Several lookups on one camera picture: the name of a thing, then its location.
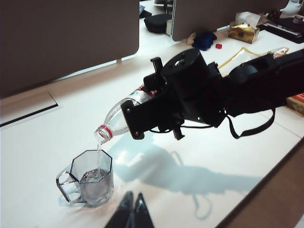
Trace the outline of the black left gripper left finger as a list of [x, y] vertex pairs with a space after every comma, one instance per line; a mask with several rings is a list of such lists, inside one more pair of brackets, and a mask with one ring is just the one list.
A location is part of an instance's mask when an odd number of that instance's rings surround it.
[[132, 228], [133, 193], [127, 191], [105, 228]]

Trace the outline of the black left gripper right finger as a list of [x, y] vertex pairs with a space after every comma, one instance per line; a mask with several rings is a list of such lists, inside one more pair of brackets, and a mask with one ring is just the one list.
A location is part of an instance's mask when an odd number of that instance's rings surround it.
[[142, 193], [138, 194], [133, 209], [133, 228], [154, 228], [148, 207]]

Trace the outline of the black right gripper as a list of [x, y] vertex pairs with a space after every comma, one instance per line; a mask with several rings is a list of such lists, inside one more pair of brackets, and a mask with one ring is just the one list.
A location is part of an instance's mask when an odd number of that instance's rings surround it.
[[226, 117], [215, 84], [222, 79], [216, 63], [206, 64], [198, 49], [185, 50], [165, 65], [151, 59], [155, 73], [143, 79], [144, 91], [134, 91], [120, 104], [135, 140], [158, 128], [179, 140], [186, 120], [202, 128], [218, 127]]

